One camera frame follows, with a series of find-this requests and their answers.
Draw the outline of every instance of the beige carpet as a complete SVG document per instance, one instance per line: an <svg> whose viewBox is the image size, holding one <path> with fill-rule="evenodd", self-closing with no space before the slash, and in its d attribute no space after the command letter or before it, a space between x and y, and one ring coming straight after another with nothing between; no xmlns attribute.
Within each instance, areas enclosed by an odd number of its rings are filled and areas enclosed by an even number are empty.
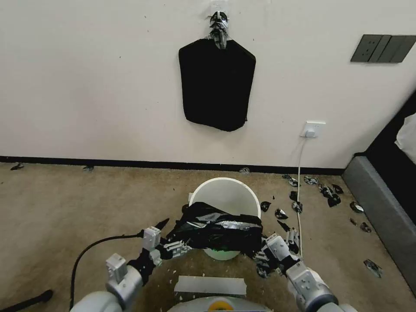
<svg viewBox="0 0 416 312"><path fill-rule="evenodd" d="M266 234L283 234L273 214L277 207L289 215L288 225L297 227L288 196L293 188L281 175L111 167L84 172L79 166L30 164L10 171L10 167L0 163L0 309L51 288L55 294L50 302L26 311L67 311L71 269L81 250L95 240L134 234L169 217L166 234L180 217L188 192L213 177L239 179L260 201L272 202L262 216ZM305 263L320 273L340 302L360 312L416 311L415 298L377 234L364 233L350 223L350 217L360 223L367 220L349 208L353 197L341 177L319 179L339 184L345 194L339 206L329 208L317 186L302 187ZM104 289L105 260L110 255L117 252L135 258L140 247L140 239L129 239L103 243L86 253L78 267L75 300ZM364 266L367 258L383 268L381 279ZM156 268L137 299L136 310L167 311L179 301L173 292L178 275L203 273L242 277L249 300L275 312L297 311L284 277L275 274L262 279L247 257L220 262L201 250Z"/></svg>

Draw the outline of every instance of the scattered trash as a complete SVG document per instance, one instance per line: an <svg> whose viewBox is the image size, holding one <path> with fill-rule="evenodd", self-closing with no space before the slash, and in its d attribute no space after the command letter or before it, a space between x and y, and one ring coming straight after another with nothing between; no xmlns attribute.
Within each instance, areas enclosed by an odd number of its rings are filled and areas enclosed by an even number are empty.
<svg viewBox="0 0 416 312"><path fill-rule="evenodd" d="M354 210L357 213L363 213L364 212L364 209L354 201L352 201L350 203L350 207L351 207L352 210Z"/></svg>
<svg viewBox="0 0 416 312"><path fill-rule="evenodd" d="M244 167L240 169L240 173L242 174L249 174L250 173L250 169L248 167Z"/></svg>
<svg viewBox="0 0 416 312"><path fill-rule="evenodd" d="M292 208L297 213L302 213L302 211L303 211L303 204L300 201L294 201L292 203Z"/></svg>
<svg viewBox="0 0 416 312"><path fill-rule="evenodd" d="M307 176L307 175L303 176L303 180L305 181L306 184L309 184L309 185L319 184L318 179L312 178L312 177Z"/></svg>
<svg viewBox="0 0 416 312"><path fill-rule="evenodd" d="M24 168L24 167L25 167L25 165L24 165L24 164L22 164L22 163L20 162L20 163L18 163L17 165L15 165L15 166L11 167L11 168L10 168L10 170L11 170L11 171L13 171L13 170L20 170L20 169L22 169L22 168Z"/></svg>
<svg viewBox="0 0 416 312"><path fill-rule="evenodd" d="M282 178L286 179L291 186L298 187L298 181L289 176L288 174L283 175Z"/></svg>
<svg viewBox="0 0 416 312"><path fill-rule="evenodd" d="M334 207L341 202L341 198L335 194L330 187L320 184L319 191L322 193L322 195L324 195L325 198L328 199L328 205L330 207Z"/></svg>
<svg viewBox="0 0 416 312"><path fill-rule="evenodd" d="M289 194L289 198L292 199L293 201L297 201L298 200L298 192L297 191L291 191Z"/></svg>
<svg viewBox="0 0 416 312"><path fill-rule="evenodd" d="M280 224L280 226L285 230L285 232L289 232L290 231L290 227L288 227L286 223L283 223L283 222L281 222L279 220L277 220L277 223Z"/></svg>
<svg viewBox="0 0 416 312"><path fill-rule="evenodd" d="M94 170L94 166L85 166L84 168L82 168L82 170L91 172Z"/></svg>
<svg viewBox="0 0 416 312"><path fill-rule="evenodd" d="M365 222L361 223L360 229L362 229L364 232L367 232L367 233L371 233L372 231L371 227L369 227L368 224Z"/></svg>
<svg viewBox="0 0 416 312"><path fill-rule="evenodd" d="M377 276L378 278L381 278L381 275L383 274L383 269L382 268L380 268L378 265L376 265L370 259L365 260L364 264L371 272L373 272L373 274L375 276Z"/></svg>
<svg viewBox="0 0 416 312"><path fill-rule="evenodd" d="M262 201L260 204L260 209L264 212L266 212L267 210L269 210L271 202L268 201Z"/></svg>
<svg viewBox="0 0 416 312"><path fill-rule="evenodd" d="M267 277L269 277L269 275L267 274L267 272L265 271L265 269L263 269L263 268L261 268L261 267L259 267L259 266L257 266L257 267L256 267L256 271L257 271L257 274L258 274L260 277L262 277L262 278L267 278Z"/></svg>
<svg viewBox="0 0 416 312"><path fill-rule="evenodd" d="M337 193L337 194L343 194L344 193L344 191L342 190L342 188L339 185L332 184L332 187L334 188L335 193Z"/></svg>
<svg viewBox="0 0 416 312"><path fill-rule="evenodd" d="M282 209L279 209L279 208L276 209L276 211L274 212L274 215L279 220L286 220L288 218L287 214Z"/></svg>

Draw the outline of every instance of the black fragment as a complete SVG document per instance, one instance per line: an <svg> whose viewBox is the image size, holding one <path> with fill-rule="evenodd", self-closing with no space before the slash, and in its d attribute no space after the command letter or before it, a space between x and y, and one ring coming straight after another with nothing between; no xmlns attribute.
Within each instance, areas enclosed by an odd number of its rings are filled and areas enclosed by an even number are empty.
<svg viewBox="0 0 416 312"><path fill-rule="evenodd" d="M289 232L290 231L290 227L288 227L286 223L283 223L283 222L281 222L279 220L277 220L277 223L280 224L280 226L285 230L285 232Z"/></svg>
<svg viewBox="0 0 416 312"><path fill-rule="evenodd" d="M319 191L328 199L328 205L330 207L334 207L341 203L341 198L330 187L320 184Z"/></svg>
<svg viewBox="0 0 416 312"><path fill-rule="evenodd" d="M382 268L380 268L378 265L376 265L370 259L365 260L364 264L371 272L373 272L373 274L375 276L377 276L378 278L381 278L381 275L383 274L383 269Z"/></svg>
<svg viewBox="0 0 416 312"><path fill-rule="evenodd" d="M91 172L94 170L94 166L85 166L84 168L82 168L84 171L88 171Z"/></svg>
<svg viewBox="0 0 416 312"><path fill-rule="evenodd" d="M297 201L298 200L298 192L291 191L290 194L289 194L289 198L292 199L293 201Z"/></svg>
<svg viewBox="0 0 416 312"><path fill-rule="evenodd" d="M343 194L344 193L343 189L339 185L332 184L332 187L334 188L335 193L337 193L337 194Z"/></svg>
<svg viewBox="0 0 416 312"><path fill-rule="evenodd" d="M282 209L279 209L279 208L276 209L276 211L274 212L274 215L279 220L286 220L288 218L287 214Z"/></svg>
<svg viewBox="0 0 416 312"><path fill-rule="evenodd" d="M363 213L364 209L356 202L352 201L350 203L350 207L353 211L357 212L357 213Z"/></svg>
<svg viewBox="0 0 416 312"><path fill-rule="evenodd" d="M369 227L368 224L365 222L361 223L360 229L362 229L364 232L367 232L367 233L371 233L372 231L371 227Z"/></svg>
<svg viewBox="0 0 416 312"><path fill-rule="evenodd" d="M264 212L266 212L267 210L269 210L271 202L268 201L262 201L260 204L260 209Z"/></svg>
<svg viewBox="0 0 416 312"><path fill-rule="evenodd" d="M292 208L297 213L302 213L302 211L303 211L303 204L300 201L294 201L292 203Z"/></svg>
<svg viewBox="0 0 416 312"><path fill-rule="evenodd" d="M25 167L25 165L24 164L22 164L21 162L20 163L18 163L17 165L15 165L15 166L13 166L13 167L11 167L10 168L10 170L20 170L20 169L22 169L22 168L24 168Z"/></svg>

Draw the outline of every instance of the torn plastic piece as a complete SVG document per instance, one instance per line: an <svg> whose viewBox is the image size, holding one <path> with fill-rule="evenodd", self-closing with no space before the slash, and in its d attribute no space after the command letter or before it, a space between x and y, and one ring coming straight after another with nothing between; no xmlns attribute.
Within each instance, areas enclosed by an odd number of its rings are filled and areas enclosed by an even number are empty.
<svg viewBox="0 0 416 312"><path fill-rule="evenodd" d="M292 203L292 208L297 213L302 213L302 211L303 211L303 204L300 201L294 201Z"/></svg>
<svg viewBox="0 0 416 312"><path fill-rule="evenodd" d="M282 178L286 179L291 186L298 187L298 181L289 176L288 174L283 175Z"/></svg>
<svg viewBox="0 0 416 312"><path fill-rule="evenodd" d="M344 193L344 191L342 190L342 188L339 185L332 184L332 187L334 188L335 193L337 193L337 194L343 194Z"/></svg>
<svg viewBox="0 0 416 312"><path fill-rule="evenodd" d="M267 210L269 210L271 202L268 201L262 201L260 204L260 209L264 212L266 212Z"/></svg>
<svg viewBox="0 0 416 312"><path fill-rule="evenodd" d="M363 213L364 212L364 209L354 201L352 201L350 203L350 207L351 207L352 210L354 210L357 213Z"/></svg>
<svg viewBox="0 0 416 312"><path fill-rule="evenodd" d="M309 184L309 185L319 184L318 179L312 178L312 177L307 176L307 175L303 176L303 180L305 181L306 184Z"/></svg>
<svg viewBox="0 0 416 312"><path fill-rule="evenodd" d="M209 27L212 31L208 35L208 39L214 39L215 45L220 50L225 50L227 47L227 28L228 18L224 12L215 12L209 21Z"/></svg>
<svg viewBox="0 0 416 312"><path fill-rule="evenodd" d="M382 268L380 268L378 265L376 265L370 259L365 260L364 264L371 272L373 272L373 274L375 276L377 276L378 278L381 278L381 275L383 275L383 269Z"/></svg>
<svg viewBox="0 0 416 312"><path fill-rule="evenodd" d="M330 187L320 184L319 191L322 193L322 195L324 195L325 198L328 199L328 205L330 207L334 207L341 203L341 198L335 194Z"/></svg>
<svg viewBox="0 0 416 312"><path fill-rule="evenodd" d="M277 223L280 224L280 226L285 230L285 232L289 232L290 228L287 226L286 223L283 223L282 221L277 220Z"/></svg>
<svg viewBox="0 0 416 312"><path fill-rule="evenodd" d="M293 201L297 201L298 200L298 192L297 191L291 191L289 194L289 198L292 199Z"/></svg>
<svg viewBox="0 0 416 312"><path fill-rule="evenodd" d="M364 232L367 232L367 233L371 233L372 231L371 227L369 227L368 224L365 222L361 223L360 229L362 229Z"/></svg>
<svg viewBox="0 0 416 312"><path fill-rule="evenodd" d="M13 166L13 167L11 167L10 168L10 170L20 170L20 169L22 169L22 168L24 168L25 167L25 165L24 164L22 164L21 162L20 163L18 163L17 165L15 165L15 166Z"/></svg>
<svg viewBox="0 0 416 312"><path fill-rule="evenodd" d="M337 194L332 194L332 197L328 198L328 205L334 207L341 202L341 198Z"/></svg>
<svg viewBox="0 0 416 312"><path fill-rule="evenodd" d="M274 212L274 215L279 220L286 220L288 218L287 214L282 209L279 209L279 208L276 209L276 211Z"/></svg>
<svg viewBox="0 0 416 312"><path fill-rule="evenodd" d="M249 174L250 173L250 169L248 167L241 168L239 171L242 174Z"/></svg>
<svg viewBox="0 0 416 312"><path fill-rule="evenodd" d="M94 170L94 166L85 166L84 168L82 168L82 170L91 172Z"/></svg>

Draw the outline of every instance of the plastic bucket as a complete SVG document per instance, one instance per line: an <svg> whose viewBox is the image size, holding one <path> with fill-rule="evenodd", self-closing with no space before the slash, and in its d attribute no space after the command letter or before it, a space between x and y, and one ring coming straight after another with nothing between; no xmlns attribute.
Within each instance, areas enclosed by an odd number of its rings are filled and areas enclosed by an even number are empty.
<svg viewBox="0 0 416 312"><path fill-rule="evenodd" d="M259 200L256 194L243 182L231 178L214 178L202 183L189 200L204 202L232 215L254 215L261 217ZM216 260L230 260L239 254L238 251L215 251L205 249L210 257Z"/></svg>

